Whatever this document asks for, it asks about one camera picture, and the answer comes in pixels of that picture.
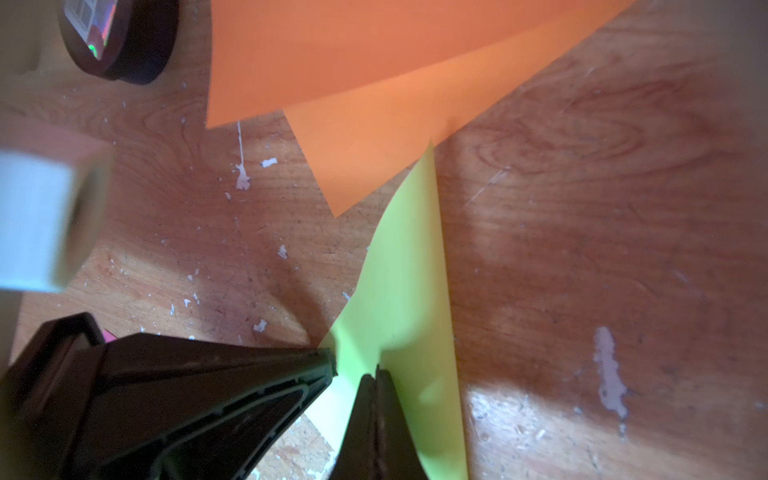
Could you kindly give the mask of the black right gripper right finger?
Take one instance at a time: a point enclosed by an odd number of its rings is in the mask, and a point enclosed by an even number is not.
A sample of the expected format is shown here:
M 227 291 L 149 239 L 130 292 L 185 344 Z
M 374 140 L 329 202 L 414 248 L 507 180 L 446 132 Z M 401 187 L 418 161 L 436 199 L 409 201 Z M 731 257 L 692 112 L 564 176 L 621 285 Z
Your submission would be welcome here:
M 389 371 L 376 371 L 376 478 L 427 479 Z

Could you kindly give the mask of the pink square paper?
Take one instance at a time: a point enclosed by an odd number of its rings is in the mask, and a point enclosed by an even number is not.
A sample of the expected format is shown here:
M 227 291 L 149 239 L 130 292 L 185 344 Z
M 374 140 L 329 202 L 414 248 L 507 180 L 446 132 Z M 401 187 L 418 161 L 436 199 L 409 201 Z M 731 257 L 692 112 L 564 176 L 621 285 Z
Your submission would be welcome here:
M 117 339 L 117 337 L 114 334 L 112 334 L 110 331 L 106 329 L 102 330 L 102 334 L 106 343 L 115 341 Z

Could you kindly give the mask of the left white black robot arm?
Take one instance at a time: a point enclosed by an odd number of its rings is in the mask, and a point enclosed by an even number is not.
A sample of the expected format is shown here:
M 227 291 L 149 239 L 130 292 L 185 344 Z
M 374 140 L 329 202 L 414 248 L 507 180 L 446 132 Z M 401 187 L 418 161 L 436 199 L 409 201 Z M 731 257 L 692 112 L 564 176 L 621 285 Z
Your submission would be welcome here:
M 61 292 L 88 258 L 110 144 L 1 118 L 1 350 L 23 294 Z M 258 349 L 137 333 L 94 317 L 43 323 L 1 362 L 5 479 L 245 479 L 331 384 L 326 349 Z

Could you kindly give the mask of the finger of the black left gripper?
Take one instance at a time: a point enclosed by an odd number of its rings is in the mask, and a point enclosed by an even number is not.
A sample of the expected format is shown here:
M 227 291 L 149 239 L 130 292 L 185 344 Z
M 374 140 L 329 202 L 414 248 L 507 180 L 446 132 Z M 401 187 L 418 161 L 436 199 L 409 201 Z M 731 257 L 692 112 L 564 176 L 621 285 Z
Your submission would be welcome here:
M 5 479 L 244 479 L 331 384 L 327 349 L 43 323 L 1 381 Z

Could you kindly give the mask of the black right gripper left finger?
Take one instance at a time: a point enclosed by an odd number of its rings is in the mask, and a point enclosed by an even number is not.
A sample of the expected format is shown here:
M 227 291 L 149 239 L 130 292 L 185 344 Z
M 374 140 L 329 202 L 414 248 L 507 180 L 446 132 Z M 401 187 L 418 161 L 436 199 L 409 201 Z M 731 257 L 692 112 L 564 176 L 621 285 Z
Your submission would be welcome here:
M 379 479 L 377 442 L 377 383 L 365 374 L 330 479 Z

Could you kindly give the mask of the orange square paper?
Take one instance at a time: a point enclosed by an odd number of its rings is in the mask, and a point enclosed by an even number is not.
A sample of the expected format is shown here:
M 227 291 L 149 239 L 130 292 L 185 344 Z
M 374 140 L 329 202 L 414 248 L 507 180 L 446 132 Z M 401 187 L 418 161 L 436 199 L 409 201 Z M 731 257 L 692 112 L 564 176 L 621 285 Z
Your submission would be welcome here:
M 623 1 L 215 1 L 207 124 L 282 111 L 340 215 Z

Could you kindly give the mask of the green square paper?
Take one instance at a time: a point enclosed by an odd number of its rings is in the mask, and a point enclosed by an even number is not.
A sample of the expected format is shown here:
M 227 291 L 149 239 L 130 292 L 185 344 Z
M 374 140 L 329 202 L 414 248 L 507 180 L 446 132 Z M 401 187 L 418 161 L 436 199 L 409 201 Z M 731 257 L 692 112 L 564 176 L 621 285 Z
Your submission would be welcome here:
M 394 381 L 430 479 L 468 476 L 434 150 L 427 148 L 392 197 L 353 295 L 321 343 L 338 375 L 308 418 L 340 450 L 361 378 Z

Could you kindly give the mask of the black round tape disc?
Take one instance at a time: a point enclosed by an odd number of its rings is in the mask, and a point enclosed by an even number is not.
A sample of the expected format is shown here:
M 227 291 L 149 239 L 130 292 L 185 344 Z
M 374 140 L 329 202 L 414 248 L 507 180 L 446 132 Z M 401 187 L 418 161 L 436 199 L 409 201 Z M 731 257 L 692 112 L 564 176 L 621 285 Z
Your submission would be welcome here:
M 178 0 L 67 0 L 58 9 L 62 39 L 80 70 L 135 85 L 166 67 L 179 17 Z

